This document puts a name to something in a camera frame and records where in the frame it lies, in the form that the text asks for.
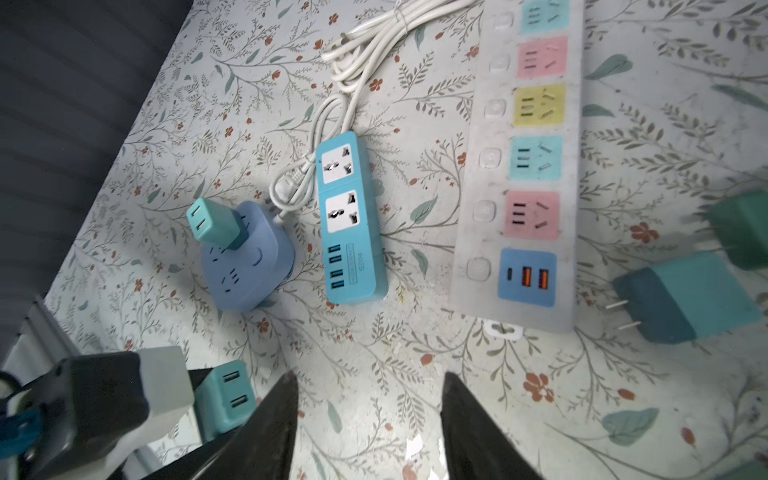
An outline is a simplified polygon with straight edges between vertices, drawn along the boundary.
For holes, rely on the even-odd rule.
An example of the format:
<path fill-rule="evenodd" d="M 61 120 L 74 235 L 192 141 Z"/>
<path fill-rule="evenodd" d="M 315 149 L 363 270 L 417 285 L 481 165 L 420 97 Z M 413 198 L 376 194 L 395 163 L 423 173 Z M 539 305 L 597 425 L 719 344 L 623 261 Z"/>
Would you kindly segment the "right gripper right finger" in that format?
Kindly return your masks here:
<path fill-rule="evenodd" d="M 444 377 L 440 417 L 450 480 L 541 479 L 452 372 Z"/>

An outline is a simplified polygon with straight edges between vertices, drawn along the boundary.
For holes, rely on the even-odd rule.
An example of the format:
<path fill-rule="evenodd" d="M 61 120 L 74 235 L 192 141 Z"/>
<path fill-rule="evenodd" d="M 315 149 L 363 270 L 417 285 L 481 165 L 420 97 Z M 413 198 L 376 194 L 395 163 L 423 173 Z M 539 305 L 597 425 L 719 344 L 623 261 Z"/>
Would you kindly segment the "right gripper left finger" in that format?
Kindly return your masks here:
<path fill-rule="evenodd" d="M 298 380 L 282 375 L 242 426 L 148 475 L 150 479 L 287 479 L 298 425 Z"/>

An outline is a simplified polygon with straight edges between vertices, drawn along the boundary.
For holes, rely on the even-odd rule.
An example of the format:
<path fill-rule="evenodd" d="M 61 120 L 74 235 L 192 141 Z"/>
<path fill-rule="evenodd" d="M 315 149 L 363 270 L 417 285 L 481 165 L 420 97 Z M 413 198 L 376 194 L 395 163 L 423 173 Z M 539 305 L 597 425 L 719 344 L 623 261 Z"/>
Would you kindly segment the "teal charger cube front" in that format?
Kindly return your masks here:
<path fill-rule="evenodd" d="M 194 389 L 194 411 L 204 443 L 244 424 L 257 408 L 246 364 L 213 368 Z"/>

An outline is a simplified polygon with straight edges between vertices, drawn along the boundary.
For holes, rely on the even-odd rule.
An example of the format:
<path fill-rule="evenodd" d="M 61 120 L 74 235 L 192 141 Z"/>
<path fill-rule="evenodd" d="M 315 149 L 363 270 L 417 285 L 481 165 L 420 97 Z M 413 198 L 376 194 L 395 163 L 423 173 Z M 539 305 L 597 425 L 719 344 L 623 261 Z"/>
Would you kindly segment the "teal charger cube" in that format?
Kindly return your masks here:
<path fill-rule="evenodd" d="M 201 244 L 238 249 L 248 238 L 240 214 L 212 200 L 195 200 L 187 209 L 186 218 L 194 238 Z"/>
<path fill-rule="evenodd" d="M 194 411 L 204 443 L 244 424 L 257 408 L 246 364 L 213 368 L 194 389 Z"/>
<path fill-rule="evenodd" d="M 612 287 L 649 342 L 676 345 L 758 322 L 761 312 L 726 262 L 711 252 L 621 275 Z"/>

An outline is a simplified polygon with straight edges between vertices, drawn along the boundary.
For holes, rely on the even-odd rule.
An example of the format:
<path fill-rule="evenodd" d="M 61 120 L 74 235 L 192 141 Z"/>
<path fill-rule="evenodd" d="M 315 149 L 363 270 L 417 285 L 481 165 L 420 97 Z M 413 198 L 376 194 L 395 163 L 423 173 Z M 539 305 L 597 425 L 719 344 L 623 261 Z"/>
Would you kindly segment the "light blue square power socket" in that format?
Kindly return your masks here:
<path fill-rule="evenodd" d="M 262 205 L 246 201 L 235 208 L 248 237 L 235 250 L 201 248 L 201 265 L 216 307 L 247 313 L 261 304 L 291 273 L 295 249 L 283 227 Z"/>

